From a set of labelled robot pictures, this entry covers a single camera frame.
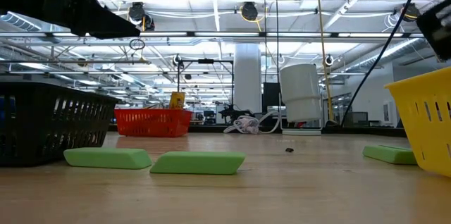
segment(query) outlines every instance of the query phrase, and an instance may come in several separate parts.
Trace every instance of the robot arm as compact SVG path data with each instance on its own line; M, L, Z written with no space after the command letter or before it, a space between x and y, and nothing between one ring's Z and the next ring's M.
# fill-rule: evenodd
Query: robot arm
M106 39L140 35L132 23L102 8L97 0L2 0L0 14L7 11L68 27L79 36L89 33Z

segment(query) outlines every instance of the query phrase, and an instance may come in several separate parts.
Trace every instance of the white container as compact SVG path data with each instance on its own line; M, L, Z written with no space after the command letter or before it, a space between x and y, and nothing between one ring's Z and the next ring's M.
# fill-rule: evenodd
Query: white container
M282 101L287 107L289 122L321 118L318 73L312 64L288 66L280 70Z

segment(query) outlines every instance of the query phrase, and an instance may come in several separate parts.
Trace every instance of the yellow pole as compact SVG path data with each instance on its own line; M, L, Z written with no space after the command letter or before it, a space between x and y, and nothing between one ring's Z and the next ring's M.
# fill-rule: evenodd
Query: yellow pole
M318 10L319 10L319 27L321 28L321 48L323 49L323 68L324 68L324 77L326 79L326 91L328 96L328 105L329 105L329 120L333 120L333 112L332 112L332 96L330 95L329 88L329 76L327 75L327 66L326 66L326 50L324 49L324 29L323 29L323 14L321 10L321 0L318 0Z

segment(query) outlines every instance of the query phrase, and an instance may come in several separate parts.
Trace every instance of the basket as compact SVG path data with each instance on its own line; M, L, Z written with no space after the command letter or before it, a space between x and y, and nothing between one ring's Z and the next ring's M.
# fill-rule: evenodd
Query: basket
M451 68L386 85L418 165L451 177Z
M191 111L176 109L116 109L120 135L180 137L188 133Z
M36 166L101 147L117 99L38 82L0 82L0 166Z

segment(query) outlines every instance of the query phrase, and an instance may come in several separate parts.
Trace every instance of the yellow plastic basket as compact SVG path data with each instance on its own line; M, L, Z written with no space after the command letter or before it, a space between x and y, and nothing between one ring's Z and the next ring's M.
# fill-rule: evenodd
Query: yellow plastic basket
M418 165L451 177L451 68L386 85Z

